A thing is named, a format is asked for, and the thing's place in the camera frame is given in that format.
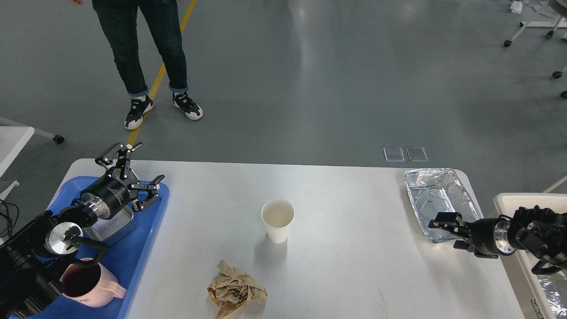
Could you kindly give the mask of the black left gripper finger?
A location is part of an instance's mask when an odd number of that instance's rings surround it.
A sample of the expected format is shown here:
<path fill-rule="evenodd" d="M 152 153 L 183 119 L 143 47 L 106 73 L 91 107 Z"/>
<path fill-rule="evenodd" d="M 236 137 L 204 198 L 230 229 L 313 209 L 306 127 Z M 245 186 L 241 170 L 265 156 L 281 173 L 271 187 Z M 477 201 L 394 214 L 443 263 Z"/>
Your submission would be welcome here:
<path fill-rule="evenodd" d="M 134 145 L 125 143 L 113 144 L 95 158 L 95 163 L 105 168 L 107 176 L 117 180 L 134 180 L 134 182 L 138 182 L 140 179 L 131 168 L 130 158 L 132 153 L 142 145 L 142 142 Z"/>
<path fill-rule="evenodd" d="M 139 182 L 128 184 L 128 190 L 134 192 L 134 194 L 130 196 L 134 212 L 146 210 L 146 208 L 150 207 L 160 198 L 158 194 L 159 184 L 164 178 L 165 175 L 158 175 L 148 184 Z M 138 192 L 146 192 L 146 198 L 139 200 Z"/>

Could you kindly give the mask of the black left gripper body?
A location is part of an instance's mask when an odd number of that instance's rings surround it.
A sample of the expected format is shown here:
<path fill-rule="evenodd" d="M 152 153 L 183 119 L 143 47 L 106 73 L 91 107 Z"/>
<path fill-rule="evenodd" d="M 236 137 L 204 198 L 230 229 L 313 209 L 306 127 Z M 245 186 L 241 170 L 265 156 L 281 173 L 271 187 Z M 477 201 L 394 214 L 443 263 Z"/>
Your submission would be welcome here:
<path fill-rule="evenodd" d="M 80 193 L 80 200 L 99 219 L 114 218 L 136 198 L 128 186 L 111 176 L 102 176 Z"/>

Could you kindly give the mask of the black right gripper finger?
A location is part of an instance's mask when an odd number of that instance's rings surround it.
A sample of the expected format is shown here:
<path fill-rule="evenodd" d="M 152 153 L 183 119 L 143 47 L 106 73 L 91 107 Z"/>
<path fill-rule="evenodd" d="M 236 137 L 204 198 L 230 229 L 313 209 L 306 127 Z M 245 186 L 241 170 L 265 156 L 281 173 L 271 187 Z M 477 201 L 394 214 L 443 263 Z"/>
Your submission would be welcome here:
<path fill-rule="evenodd" d="M 436 218 L 429 221 L 428 228 L 444 230 L 457 237 L 471 237 L 472 232 L 462 215 L 458 212 L 438 212 Z"/>
<path fill-rule="evenodd" d="M 474 254 L 474 256 L 477 256 L 477 254 L 478 254 L 474 244 L 463 241 L 463 240 L 456 240 L 454 242 L 454 249 L 465 250 L 466 252 L 470 252 L 470 253 Z"/>

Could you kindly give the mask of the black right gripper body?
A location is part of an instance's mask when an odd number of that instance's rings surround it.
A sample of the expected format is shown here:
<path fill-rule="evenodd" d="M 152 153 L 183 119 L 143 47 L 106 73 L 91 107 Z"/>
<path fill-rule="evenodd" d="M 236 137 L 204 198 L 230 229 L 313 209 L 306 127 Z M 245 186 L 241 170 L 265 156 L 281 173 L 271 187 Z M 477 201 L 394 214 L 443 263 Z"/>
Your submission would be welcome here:
<path fill-rule="evenodd" d="M 484 218 L 470 223 L 474 256 L 497 259 L 514 254 L 516 248 L 508 237 L 510 226 L 511 223 L 504 218 Z"/>

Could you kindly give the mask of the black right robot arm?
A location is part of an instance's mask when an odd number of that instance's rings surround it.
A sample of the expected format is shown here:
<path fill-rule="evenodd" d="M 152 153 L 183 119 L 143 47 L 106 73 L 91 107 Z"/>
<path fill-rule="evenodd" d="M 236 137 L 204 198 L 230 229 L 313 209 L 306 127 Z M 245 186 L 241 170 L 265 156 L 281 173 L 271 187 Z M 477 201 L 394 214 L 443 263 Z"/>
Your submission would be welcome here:
<path fill-rule="evenodd" d="M 535 205 L 519 207 L 512 217 L 500 214 L 474 222 L 464 221 L 458 212 L 439 212 L 428 227 L 457 236 L 453 247 L 478 258 L 497 259 L 527 250 L 537 259 L 531 272 L 551 275 L 567 267 L 566 223 L 565 213 Z"/>

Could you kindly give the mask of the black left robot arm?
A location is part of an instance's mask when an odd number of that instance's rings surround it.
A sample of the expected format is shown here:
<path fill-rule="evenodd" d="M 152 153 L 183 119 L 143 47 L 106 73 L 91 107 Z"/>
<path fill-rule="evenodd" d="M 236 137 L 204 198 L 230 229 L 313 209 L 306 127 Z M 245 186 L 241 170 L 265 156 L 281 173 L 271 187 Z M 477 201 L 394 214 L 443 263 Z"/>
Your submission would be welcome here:
<path fill-rule="evenodd" d="M 105 173 L 69 206 L 46 210 L 1 245 L 1 317 L 20 319 L 44 311 L 64 288 L 68 266 L 93 266 L 136 228 L 134 213 L 161 199 L 164 175 L 143 183 L 131 167 L 141 146 L 115 143 L 95 158 Z"/>

